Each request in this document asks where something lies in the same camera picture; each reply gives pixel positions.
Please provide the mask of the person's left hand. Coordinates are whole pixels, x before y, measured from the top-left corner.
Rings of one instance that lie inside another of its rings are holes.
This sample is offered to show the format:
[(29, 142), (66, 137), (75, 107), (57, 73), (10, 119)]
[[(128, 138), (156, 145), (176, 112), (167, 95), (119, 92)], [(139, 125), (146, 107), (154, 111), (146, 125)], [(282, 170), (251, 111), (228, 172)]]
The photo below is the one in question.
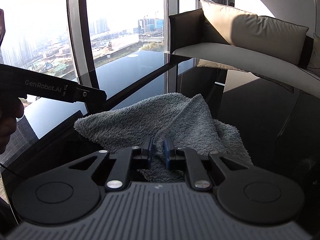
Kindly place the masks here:
[(1, 96), (1, 154), (5, 152), (10, 136), (16, 131), (17, 119), (24, 115), (20, 98)]

